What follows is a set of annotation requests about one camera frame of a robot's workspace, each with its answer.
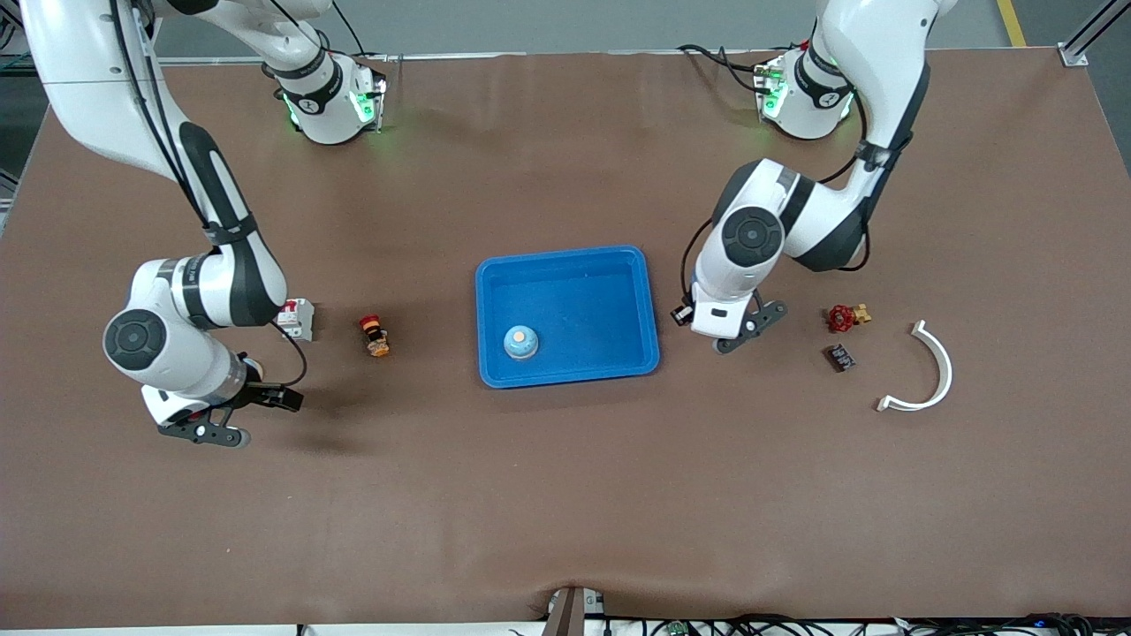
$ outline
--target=red and yellow toy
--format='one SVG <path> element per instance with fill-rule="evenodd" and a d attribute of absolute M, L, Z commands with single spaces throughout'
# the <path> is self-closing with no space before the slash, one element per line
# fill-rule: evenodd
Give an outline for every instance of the red and yellow toy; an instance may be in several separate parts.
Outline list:
<path fill-rule="evenodd" d="M 381 319 L 375 313 L 357 321 L 369 342 L 365 344 L 373 358 L 385 358 L 389 354 L 389 333 L 381 328 Z"/>
<path fill-rule="evenodd" d="M 835 334 L 843 334 L 853 328 L 854 325 L 871 321 L 872 317 L 867 313 L 866 304 L 857 304 L 855 308 L 837 304 L 829 310 L 829 330 Z"/>

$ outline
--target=light blue ball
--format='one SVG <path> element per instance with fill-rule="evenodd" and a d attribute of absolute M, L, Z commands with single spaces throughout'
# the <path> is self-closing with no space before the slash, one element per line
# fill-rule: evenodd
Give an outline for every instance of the light blue ball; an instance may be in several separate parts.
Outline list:
<path fill-rule="evenodd" d="M 538 334 L 525 325 L 516 325 L 507 332 L 502 347 L 515 360 L 526 360 L 538 352 Z"/>

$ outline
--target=white curved object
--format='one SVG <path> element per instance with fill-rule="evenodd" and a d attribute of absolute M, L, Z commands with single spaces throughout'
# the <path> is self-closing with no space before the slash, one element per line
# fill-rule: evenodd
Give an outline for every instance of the white curved object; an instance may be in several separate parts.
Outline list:
<path fill-rule="evenodd" d="M 955 377 L 955 368 L 950 364 L 950 356 L 947 355 L 947 350 L 942 347 L 939 338 L 927 333 L 926 320 L 915 323 L 915 326 L 912 327 L 912 335 L 923 341 L 923 344 L 934 354 L 935 361 L 939 362 L 939 388 L 935 389 L 934 396 L 931 399 L 922 404 L 912 404 L 910 402 L 904 402 L 897 397 L 886 395 L 880 401 L 880 405 L 875 407 L 877 411 L 884 411 L 887 409 L 895 409 L 896 411 L 922 411 L 927 406 L 934 406 L 941 402 L 943 397 L 947 397 L 947 392 L 950 390 L 950 383 Z"/>

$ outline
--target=blue plastic tray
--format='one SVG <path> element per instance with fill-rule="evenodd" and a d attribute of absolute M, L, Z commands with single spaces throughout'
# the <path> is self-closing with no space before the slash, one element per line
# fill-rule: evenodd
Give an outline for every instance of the blue plastic tray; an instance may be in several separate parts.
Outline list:
<path fill-rule="evenodd" d="M 641 376 L 659 364 L 648 267 L 632 246 L 503 256 L 475 273 L 480 376 L 494 388 Z M 515 325 L 538 352 L 512 360 Z"/>

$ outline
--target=brown table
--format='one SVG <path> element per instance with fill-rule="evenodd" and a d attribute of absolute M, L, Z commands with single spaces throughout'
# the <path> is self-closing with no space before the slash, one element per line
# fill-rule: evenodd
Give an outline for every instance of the brown table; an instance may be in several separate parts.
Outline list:
<path fill-rule="evenodd" d="M 566 584 L 622 614 L 1131 613 L 1131 184 L 1053 50 L 930 60 L 872 264 L 783 263 L 788 319 L 726 358 L 666 317 L 690 233 L 736 166 L 827 174 L 854 122 L 786 139 L 682 57 L 504 57 L 390 69 L 386 131 L 319 147 L 257 68 L 171 70 L 318 306 L 305 407 L 240 412 L 241 452 L 157 435 L 100 350 L 140 261 L 205 248 L 190 210 L 49 118 L 0 242 L 0 626 L 526 619 Z M 658 370 L 486 388 L 475 266 L 613 243 L 649 259 Z M 829 335 L 837 302 L 875 320 Z M 920 318 L 953 388 L 877 413 L 934 388 Z"/>

